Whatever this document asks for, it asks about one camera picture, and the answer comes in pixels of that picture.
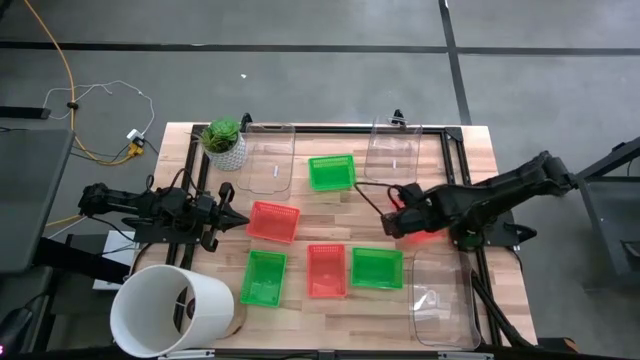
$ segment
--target red basket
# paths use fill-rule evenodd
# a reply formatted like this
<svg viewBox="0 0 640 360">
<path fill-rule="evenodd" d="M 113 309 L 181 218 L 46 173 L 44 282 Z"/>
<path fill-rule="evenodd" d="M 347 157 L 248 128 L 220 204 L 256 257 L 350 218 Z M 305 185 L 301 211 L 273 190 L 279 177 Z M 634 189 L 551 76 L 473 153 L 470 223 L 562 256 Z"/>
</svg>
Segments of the red basket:
<svg viewBox="0 0 640 360">
<path fill-rule="evenodd" d="M 314 298 L 347 295 L 344 245 L 307 247 L 307 293 Z"/>
<path fill-rule="evenodd" d="M 298 228 L 300 209 L 256 201 L 251 209 L 247 234 L 267 240 L 292 243 Z"/>
</svg>

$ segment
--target potted plant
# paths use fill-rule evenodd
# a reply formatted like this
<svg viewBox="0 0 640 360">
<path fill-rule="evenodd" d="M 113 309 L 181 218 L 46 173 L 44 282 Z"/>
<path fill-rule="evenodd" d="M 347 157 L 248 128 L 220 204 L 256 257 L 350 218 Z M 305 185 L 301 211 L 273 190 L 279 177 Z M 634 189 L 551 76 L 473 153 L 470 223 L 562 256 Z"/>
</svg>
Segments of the potted plant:
<svg viewBox="0 0 640 360">
<path fill-rule="evenodd" d="M 204 152 L 220 170 L 238 170 L 247 160 L 247 144 L 240 134 L 240 123 L 233 117 L 212 121 L 198 138 Z"/>
</svg>

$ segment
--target white plant pot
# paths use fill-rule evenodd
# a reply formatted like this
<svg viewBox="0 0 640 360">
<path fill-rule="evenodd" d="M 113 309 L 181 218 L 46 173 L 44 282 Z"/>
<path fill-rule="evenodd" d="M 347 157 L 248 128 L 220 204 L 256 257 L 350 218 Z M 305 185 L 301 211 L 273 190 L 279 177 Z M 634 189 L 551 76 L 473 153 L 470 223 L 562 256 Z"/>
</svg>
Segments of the white plant pot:
<svg viewBox="0 0 640 360">
<path fill-rule="evenodd" d="M 238 170 L 247 161 L 247 143 L 240 133 L 238 133 L 238 141 L 229 151 L 214 153 L 204 149 L 204 152 L 209 156 L 211 163 L 222 171 Z"/>
</svg>

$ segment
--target green basket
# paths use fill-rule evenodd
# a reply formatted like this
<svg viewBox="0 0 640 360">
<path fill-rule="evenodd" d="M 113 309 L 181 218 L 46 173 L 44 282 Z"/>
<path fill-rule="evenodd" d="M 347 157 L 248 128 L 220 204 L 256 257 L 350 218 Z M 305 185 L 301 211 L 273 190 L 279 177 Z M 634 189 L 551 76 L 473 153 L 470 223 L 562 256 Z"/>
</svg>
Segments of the green basket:
<svg viewBox="0 0 640 360">
<path fill-rule="evenodd" d="M 251 250 L 240 302 L 278 307 L 286 265 L 287 254 Z"/>
<path fill-rule="evenodd" d="M 311 158 L 309 174 L 315 191 L 348 189 L 356 182 L 352 155 Z"/>
<path fill-rule="evenodd" d="M 351 285 L 402 289 L 402 251 L 353 248 Z"/>
</svg>

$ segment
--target plastic basket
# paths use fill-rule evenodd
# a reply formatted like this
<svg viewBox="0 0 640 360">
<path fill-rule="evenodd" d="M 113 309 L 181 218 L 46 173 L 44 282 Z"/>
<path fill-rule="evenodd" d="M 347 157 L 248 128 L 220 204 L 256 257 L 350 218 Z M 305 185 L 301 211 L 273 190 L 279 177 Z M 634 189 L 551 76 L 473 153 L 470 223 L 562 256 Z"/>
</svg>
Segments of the plastic basket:
<svg viewBox="0 0 640 360">
<path fill-rule="evenodd" d="M 348 189 L 356 182 L 352 155 L 309 159 L 311 188 L 316 191 Z"/>
<path fill-rule="evenodd" d="M 420 343 L 473 350 L 476 328 L 468 254 L 449 243 L 433 243 L 415 253 L 409 285 L 411 334 Z"/>
<path fill-rule="evenodd" d="M 420 124 L 396 117 L 376 118 L 369 137 L 364 176 L 390 184 L 415 182 L 421 137 Z"/>
<path fill-rule="evenodd" d="M 278 307 L 286 265 L 287 254 L 251 250 L 240 302 Z"/>
<path fill-rule="evenodd" d="M 291 192 L 296 131 L 291 124 L 249 123 L 244 139 L 249 157 L 238 187 L 253 199 L 286 200 Z"/>
<path fill-rule="evenodd" d="M 402 289 L 402 251 L 353 248 L 351 285 Z"/>
<path fill-rule="evenodd" d="M 256 201 L 251 209 L 247 234 L 267 240 L 292 243 L 296 236 L 300 209 Z"/>
<path fill-rule="evenodd" d="M 309 297 L 347 295 L 344 245 L 307 247 L 307 294 Z"/>
</svg>

